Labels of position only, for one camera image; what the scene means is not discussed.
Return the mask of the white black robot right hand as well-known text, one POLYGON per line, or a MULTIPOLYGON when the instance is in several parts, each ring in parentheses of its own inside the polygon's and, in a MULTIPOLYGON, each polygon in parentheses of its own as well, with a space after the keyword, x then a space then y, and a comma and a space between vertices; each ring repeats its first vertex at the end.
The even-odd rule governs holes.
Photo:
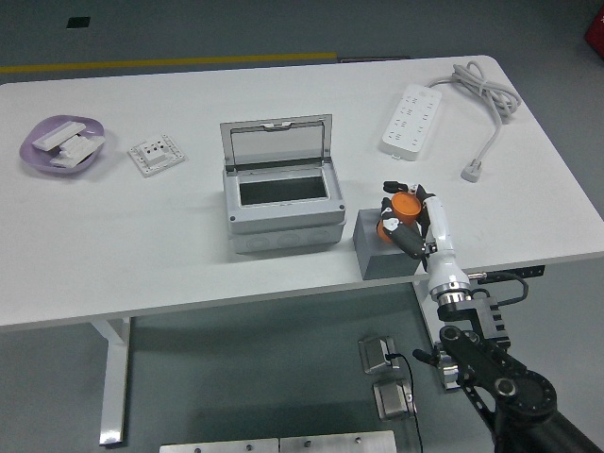
POLYGON ((469 277, 457 264, 441 200, 419 184, 383 183, 377 234, 423 263, 428 293, 439 305, 460 302, 470 292, 469 277))

